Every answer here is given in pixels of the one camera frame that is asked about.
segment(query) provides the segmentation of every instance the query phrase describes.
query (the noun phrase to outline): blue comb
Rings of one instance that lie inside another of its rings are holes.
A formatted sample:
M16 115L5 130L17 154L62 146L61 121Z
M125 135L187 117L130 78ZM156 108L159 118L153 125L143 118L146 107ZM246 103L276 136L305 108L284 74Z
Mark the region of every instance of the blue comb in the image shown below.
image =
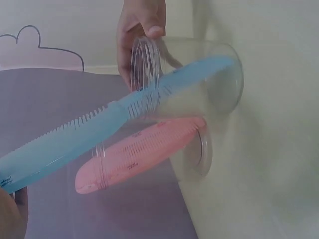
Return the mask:
M234 64L228 56L213 56L193 62L161 77L160 101L177 91L212 76ZM126 122L147 113L145 94L154 91L154 81L107 108L73 120L0 159L0 187L13 193L45 177L115 134Z

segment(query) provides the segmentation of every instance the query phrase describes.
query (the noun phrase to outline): wall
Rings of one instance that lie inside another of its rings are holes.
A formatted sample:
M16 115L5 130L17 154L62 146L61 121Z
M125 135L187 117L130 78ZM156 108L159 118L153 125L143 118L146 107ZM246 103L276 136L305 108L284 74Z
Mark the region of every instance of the wall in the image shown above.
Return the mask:
M245 75L238 108L212 126L209 175L180 182L199 238L318 238L319 2L194 4L193 33L232 44Z

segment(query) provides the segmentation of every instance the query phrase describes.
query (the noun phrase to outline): pink comb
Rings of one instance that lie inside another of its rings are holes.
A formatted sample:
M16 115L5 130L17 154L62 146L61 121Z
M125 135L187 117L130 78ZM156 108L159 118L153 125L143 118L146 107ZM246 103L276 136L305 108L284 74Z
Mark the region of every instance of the pink comb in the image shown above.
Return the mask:
M205 126L200 117L178 118L135 133L86 162L76 174L75 189L91 193L142 173L183 149Z

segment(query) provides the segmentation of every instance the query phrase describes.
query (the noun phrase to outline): clear plastic cup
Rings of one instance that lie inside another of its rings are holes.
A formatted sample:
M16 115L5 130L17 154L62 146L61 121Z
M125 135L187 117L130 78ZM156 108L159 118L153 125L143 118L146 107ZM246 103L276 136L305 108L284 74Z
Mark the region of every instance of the clear plastic cup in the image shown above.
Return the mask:
M231 57L234 64L203 79L199 84L190 86L170 96L167 100L161 101L157 87L163 75L195 61L220 55ZM206 127L198 130L198 136L185 147L181 152L183 156L179 158L183 159L184 170L191 169L199 176L207 175L213 157L209 128L214 124L212 120L207 120L207 115L212 112L213 115L230 114L236 108L243 92L242 64L236 51L225 43L197 39L136 38L131 58L131 87L142 89L149 86L150 83L152 83L151 93L153 95L150 97L150 92L147 91L143 98L142 104L147 104L149 113L142 119L142 122L192 116L206 119Z

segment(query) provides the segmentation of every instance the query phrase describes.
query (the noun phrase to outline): pink cartoon shape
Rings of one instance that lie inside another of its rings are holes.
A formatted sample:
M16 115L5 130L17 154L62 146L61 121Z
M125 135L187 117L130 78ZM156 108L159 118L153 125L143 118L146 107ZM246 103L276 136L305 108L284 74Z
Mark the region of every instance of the pink cartoon shape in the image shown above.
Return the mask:
M82 57L72 51L41 46L41 35L34 26L19 34L0 36L0 71L17 68L54 68L84 71Z

